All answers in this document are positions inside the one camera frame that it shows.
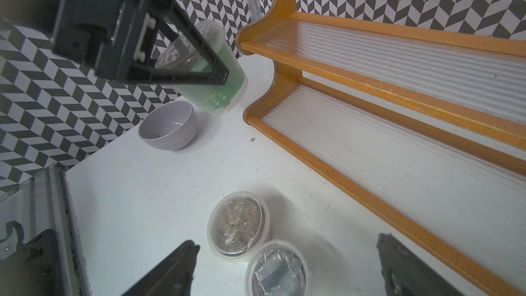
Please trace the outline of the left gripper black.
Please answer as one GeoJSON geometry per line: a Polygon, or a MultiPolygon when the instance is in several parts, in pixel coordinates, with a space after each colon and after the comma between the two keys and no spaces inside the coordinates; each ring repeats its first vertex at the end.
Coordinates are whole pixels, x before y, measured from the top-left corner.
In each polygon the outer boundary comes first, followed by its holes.
{"type": "Polygon", "coordinates": [[[60,0],[52,43],[126,84],[224,85],[230,72],[175,0],[60,0]]]}

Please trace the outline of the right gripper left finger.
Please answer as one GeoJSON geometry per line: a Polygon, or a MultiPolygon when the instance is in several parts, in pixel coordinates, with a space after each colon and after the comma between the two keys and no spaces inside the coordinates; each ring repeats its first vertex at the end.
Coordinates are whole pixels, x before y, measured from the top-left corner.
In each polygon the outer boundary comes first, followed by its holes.
{"type": "Polygon", "coordinates": [[[200,246],[184,241],[123,295],[189,296],[200,246]]]}

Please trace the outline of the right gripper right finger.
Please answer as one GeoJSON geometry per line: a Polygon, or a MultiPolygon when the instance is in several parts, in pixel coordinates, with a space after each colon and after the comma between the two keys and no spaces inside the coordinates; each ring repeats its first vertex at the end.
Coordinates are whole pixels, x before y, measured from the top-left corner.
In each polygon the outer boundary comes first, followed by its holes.
{"type": "Polygon", "coordinates": [[[393,235],[381,233],[377,248],[387,295],[461,295],[393,235]]]}

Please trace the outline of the green label seed cup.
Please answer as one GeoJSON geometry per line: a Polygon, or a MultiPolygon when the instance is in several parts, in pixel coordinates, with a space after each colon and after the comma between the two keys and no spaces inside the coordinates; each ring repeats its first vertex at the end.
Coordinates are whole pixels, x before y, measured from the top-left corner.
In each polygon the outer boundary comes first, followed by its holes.
{"type": "Polygon", "coordinates": [[[223,26],[205,20],[195,24],[211,55],[181,34],[157,59],[157,70],[176,72],[189,81],[171,87],[211,115],[224,115],[234,108],[248,87],[248,79],[226,40],[223,26]]]}

